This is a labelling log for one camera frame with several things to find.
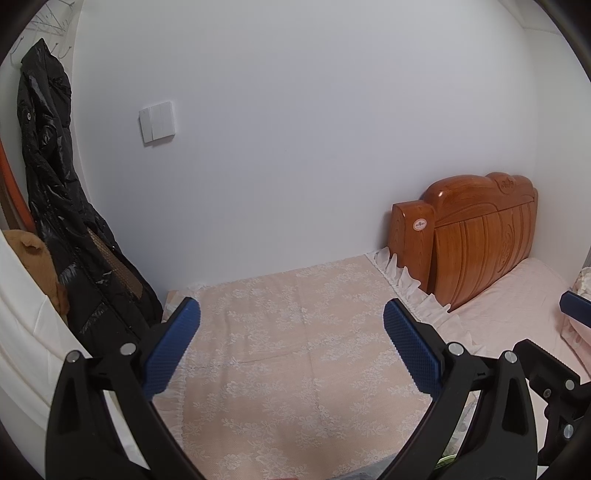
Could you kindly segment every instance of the carved wooden headboard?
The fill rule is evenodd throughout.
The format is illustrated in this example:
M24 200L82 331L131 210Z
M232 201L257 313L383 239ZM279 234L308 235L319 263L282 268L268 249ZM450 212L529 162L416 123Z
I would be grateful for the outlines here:
M388 246L422 290L455 309L529 256L537 206L525 177L451 177L394 205Z

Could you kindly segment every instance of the brown stuffed toy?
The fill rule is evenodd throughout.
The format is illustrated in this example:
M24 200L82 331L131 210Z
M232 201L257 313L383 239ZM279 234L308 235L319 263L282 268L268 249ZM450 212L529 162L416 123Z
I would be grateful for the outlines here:
M7 230L3 233L29 275L67 324L66 315L70 310L68 293L64 285L57 281L56 269L46 245L33 233L22 230Z

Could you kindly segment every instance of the wall switch panel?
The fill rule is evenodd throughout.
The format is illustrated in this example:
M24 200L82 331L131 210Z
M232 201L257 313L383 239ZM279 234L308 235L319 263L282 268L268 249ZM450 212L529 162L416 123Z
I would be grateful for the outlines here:
M170 137L176 133L172 102L159 103L139 112L144 143Z

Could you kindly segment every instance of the bed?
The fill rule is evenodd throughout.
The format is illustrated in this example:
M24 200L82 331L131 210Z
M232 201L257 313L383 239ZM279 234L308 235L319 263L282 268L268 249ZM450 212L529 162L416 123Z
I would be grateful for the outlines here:
M431 400L384 332L393 297L472 353L498 356L531 338L588 380L560 337L569 286L528 257L536 213L525 177L452 177L393 206L383 250L171 292L165 316L193 296L202 326L155 405L207 478L375 479ZM540 407L534 396L543 442Z

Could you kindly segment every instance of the black puffer jacket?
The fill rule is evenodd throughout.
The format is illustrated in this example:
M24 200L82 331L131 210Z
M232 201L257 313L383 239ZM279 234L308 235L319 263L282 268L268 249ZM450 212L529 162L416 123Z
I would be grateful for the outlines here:
M134 342L160 322L162 305L86 200L73 167L71 87L40 40L22 60L18 118L29 207L68 290L70 330L91 355Z

